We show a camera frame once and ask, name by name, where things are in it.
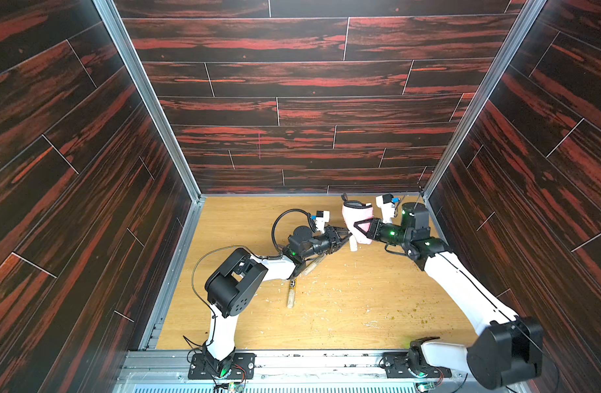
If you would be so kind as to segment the pink rag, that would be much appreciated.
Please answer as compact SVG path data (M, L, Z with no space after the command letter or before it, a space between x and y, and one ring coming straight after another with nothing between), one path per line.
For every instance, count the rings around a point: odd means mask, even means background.
M352 200L346 193L341 195L341 199L342 217L356 243L370 245L372 240L365 233L369 230L369 220L373 219L373 206L370 203Z

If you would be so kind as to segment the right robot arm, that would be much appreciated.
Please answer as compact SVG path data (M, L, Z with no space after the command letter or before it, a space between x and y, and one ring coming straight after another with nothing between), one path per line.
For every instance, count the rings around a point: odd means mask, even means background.
M484 388L494 390L541 375L544 330L537 319L522 318L481 284L449 246L431 235L429 213L420 203L405 203L401 221L392 223L393 201L381 202L382 217L360 201L346 201L342 215L359 244L381 242L400 247L436 281L466 315L477 334L470 346L426 337L410 343L406 364L415 378L433 378L443 368L468 373Z

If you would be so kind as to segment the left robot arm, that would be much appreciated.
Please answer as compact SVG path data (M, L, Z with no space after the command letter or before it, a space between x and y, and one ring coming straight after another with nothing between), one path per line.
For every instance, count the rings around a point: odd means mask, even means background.
M202 350L207 365L220 376L228 373L236 350L238 316L262 283L297 278L326 255L342 249L350 237L345 228L327 225L323 232L315 233L308 226L300 226L276 256L259 256L246 247L233 250L205 283L211 311L210 337Z

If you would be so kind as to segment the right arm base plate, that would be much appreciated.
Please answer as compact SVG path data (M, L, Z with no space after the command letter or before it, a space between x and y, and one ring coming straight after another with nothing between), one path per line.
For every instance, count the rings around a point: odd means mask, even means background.
M388 378L414 378L414 379L439 379L451 378L452 372L448 368L437 368L428 365L421 356L409 351L384 352L379 361Z

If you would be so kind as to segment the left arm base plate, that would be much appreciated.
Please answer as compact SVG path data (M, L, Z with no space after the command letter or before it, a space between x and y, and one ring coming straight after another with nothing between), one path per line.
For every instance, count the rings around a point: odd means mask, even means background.
M216 360L209 352L194 352L189 363L188 380L250 380L254 377L256 354L234 351L223 360Z

